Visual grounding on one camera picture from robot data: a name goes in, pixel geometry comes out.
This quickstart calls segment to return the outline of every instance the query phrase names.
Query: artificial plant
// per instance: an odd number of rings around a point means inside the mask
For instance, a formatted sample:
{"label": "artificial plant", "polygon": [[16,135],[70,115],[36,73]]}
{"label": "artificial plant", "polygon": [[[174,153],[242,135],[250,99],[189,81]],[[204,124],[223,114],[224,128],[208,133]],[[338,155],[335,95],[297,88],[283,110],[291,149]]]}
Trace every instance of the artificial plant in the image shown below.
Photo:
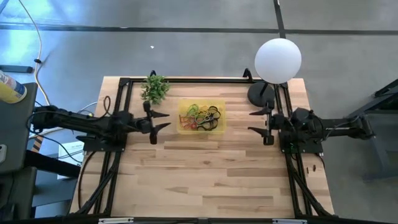
{"label": "artificial plant", "polygon": [[165,99],[170,84],[165,82],[165,77],[160,75],[149,75],[141,85],[141,98],[153,105],[158,105]]}

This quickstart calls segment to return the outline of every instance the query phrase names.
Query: white paper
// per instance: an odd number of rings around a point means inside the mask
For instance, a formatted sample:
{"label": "white paper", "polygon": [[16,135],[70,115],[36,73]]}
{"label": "white paper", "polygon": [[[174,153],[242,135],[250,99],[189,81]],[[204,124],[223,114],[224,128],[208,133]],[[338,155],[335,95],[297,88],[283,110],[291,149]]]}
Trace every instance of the white paper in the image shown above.
{"label": "white paper", "polygon": [[[77,141],[77,142],[65,143],[65,144],[62,144],[62,145],[69,152],[69,154],[72,154],[74,152],[83,150],[83,146],[85,144],[83,142],[81,142],[81,141]],[[59,146],[58,147],[58,157],[67,156],[67,155],[68,155],[67,152],[65,152],[65,150],[61,146]],[[76,159],[77,161],[83,161],[83,152],[75,154],[75,155],[72,155],[72,157],[74,159]],[[63,162],[68,162],[70,164],[77,165],[77,166],[81,165],[80,163],[74,161],[71,157],[66,157],[64,159],[59,159],[59,160],[63,161]],[[58,180],[66,179],[66,178],[69,178],[69,177],[65,177],[65,176],[62,176],[62,175],[58,175],[57,176]]]}

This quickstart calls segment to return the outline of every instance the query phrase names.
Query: rubber band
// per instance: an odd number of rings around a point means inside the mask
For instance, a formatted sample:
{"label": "rubber band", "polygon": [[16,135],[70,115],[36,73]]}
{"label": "rubber band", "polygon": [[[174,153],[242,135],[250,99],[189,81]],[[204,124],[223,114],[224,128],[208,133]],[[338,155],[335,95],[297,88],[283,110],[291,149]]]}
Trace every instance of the rubber band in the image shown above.
{"label": "rubber band", "polygon": [[201,106],[197,104],[188,107],[185,116],[179,115],[180,126],[184,129],[197,131],[211,131],[217,128],[221,113],[215,106]]}

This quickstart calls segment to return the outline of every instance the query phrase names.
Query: concrete floor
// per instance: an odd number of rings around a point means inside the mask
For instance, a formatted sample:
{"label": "concrete floor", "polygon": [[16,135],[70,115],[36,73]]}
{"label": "concrete floor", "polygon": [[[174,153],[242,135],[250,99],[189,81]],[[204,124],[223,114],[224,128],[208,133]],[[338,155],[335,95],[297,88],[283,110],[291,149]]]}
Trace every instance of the concrete floor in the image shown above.
{"label": "concrete floor", "polygon": [[[41,24],[117,27],[277,28],[272,0],[35,0],[24,1]],[[395,0],[280,0],[288,29],[397,30]],[[16,0],[0,23],[29,23]],[[240,77],[254,71],[257,49],[277,34],[42,31],[40,81],[50,101],[76,111],[97,100],[103,76]],[[398,75],[397,36],[288,35],[302,51],[297,75],[322,118],[348,115]],[[30,30],[0,30],[0,64],[30,65],[39,42]],[[22,83],[32,74],[10,74]],[[38,93],[37,100],[44,102]],[[70,131],[49,137],[74,141]],[[58,151],[45,141],[43,154]],[[350,138],[323,143],[326,174],[337,215],[398,222],[398,179],[364,183],[376,167],[370,145]]]}

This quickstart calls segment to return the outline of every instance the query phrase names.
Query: lamp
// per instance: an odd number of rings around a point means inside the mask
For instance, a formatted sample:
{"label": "lamp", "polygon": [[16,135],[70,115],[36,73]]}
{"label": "lamp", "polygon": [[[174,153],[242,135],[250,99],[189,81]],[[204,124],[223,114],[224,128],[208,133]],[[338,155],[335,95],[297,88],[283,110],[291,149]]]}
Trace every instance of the lamp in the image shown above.
{"label": "lamp", "polygon": [[250,86],[248,98],[253,105],[263,107],[268,100],[275,98],[275,92],[268,83],[281,84],[296,76],[301,66],[301,52],[290,40],[272,39],[257,51],[254,66],[265,83]]}

